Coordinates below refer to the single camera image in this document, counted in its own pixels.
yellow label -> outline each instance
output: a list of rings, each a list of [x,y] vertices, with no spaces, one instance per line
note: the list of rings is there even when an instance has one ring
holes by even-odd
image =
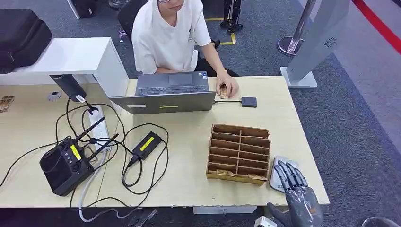
[[[148,141],[139,149],[140,151],[143,151],[155,138],[152,136],[148,139]]]
[[[74,144],[71,145],[71,150],[72,150],[72,153],[75,155],[75,157],[77,157],[78,160],[81,160],[81,155],[79,155],[79,153],[78,153],[77,149],[75,148]]]

desk surface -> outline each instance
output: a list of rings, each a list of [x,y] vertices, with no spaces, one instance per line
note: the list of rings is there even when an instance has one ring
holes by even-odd
[[[136,79],[130,80],[127,95],[135,93],[136,82]],[[257,186],[206,178],[210,131],[212,124],[216,123],[268,129],[271,139],[270,171],[277,155],[297,161],[318,201],[321,204],[330,203],[284,78],[241,77],[238,78],[238,83],[240,92],[233,99],[240,100],[242,96],[257,97],[257,108],[243,108],[238,103],[220,103],[215,104],[209,112],[133,116],[122,111],[121,119],[126,130],[139,124],[154,123],[165,127],[170,135],[167,172],[142,206],[262,206],[267,202],[287,204],[284,194],[271,189],[268,183]],[[214,90],[214,84],[215,79],[210,78],[211,90]],[[128,147],[135,147],[150,130],[166,138],[162,130],[145,126],[130,133],[127,137]],[[122,133],[120,125],[117,131]],[[162,145],[159,145],[144,161],[144,172],[140,183],[132,187],[134,191],[143,191],[149,187],[154,163],[161,149]],[[107,165],[99,198],[113,196],[135,206],[143,196],[133,195],[122,186],[123,159],[124,153],[118,152]],[[160,176],[165,161],[166,155],[163,154],[156,176]],[[133,166],[127,174],[127,182],[135,180],[138,171],[139,165]],[[120,204],[105,200],[97,206],[112,207]]]
[[[110,101],[98,84],[83,85],[91,103],[106,103]],[[56,101],[48,101],[47,95],[52,91],[60,91],[57,85],[0,86],[0,97],[15,96],[7,113],[0,113],[0,135],[2,149],[0,151],[0,179],[2,180],[10,165],[22,154],[36,147],[55,142],[55,123],[57,118],[65,113],[66,96]],[[70,108],[78,104],[71,102]],[[71,112],[71,122],[77,133],[81,133],[80,123],[82,110]],[[107,118],[110,135],[115,134],[117,118],[112,110],[103,108]],[[59,122],[59,139],[73,135],[65,118]],[[61,197],[52,193],[50,186],[40,169],[39,160],[50,150],[46,147],[25,156],[12,168],[4,185],[0,188],[0,207],[68,207],[70,195]],[[92,182],[87,192],[84,204],[96,200],[101,184],[103,170]],[[74,205],[84,184],[77,188]]]

laptop keyboard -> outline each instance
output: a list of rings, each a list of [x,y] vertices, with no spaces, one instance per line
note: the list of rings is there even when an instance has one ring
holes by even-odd
[[[177,94],[207,91],[206,86],[140,88],[138,95]]]

mechanical hand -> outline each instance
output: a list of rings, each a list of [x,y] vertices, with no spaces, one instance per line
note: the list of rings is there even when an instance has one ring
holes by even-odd
[[[267,207],[272,215],[286,227],[321,227],[322,209],[302,173],[290,163],[282,161],[274,169],[283,185],[289,212],[284,214],[269,202]]]

wooden organizer box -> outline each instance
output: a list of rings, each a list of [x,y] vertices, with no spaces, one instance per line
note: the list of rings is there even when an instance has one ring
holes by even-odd
[[[268,137],[266,129],[214,124],[206,177],[262,185],[267,181]]]

